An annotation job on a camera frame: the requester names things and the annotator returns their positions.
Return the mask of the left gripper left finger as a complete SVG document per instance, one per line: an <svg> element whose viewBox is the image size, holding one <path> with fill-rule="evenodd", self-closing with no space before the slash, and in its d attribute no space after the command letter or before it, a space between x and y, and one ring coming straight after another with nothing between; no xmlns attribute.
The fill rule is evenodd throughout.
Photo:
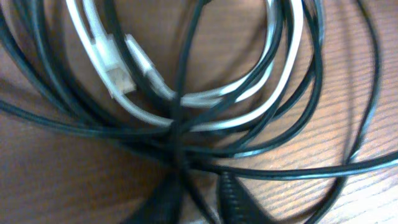
<svg viewBox="0 0 398 224"><path fill-rule="evenodd" d="M169 174L154 189L150 197L122 224L178 223L183 201L183 190L178 177Z"/></svg>

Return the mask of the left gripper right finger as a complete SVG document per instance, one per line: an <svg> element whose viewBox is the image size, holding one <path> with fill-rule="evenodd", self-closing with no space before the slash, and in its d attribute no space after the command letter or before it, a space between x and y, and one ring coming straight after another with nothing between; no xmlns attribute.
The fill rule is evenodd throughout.
<svg viewBox="0 0 398 224"><path fill-rule="evenodd" d="M276 224L254 196L232 173L224 172L217 183L218 212L225 224Z"/></svg>

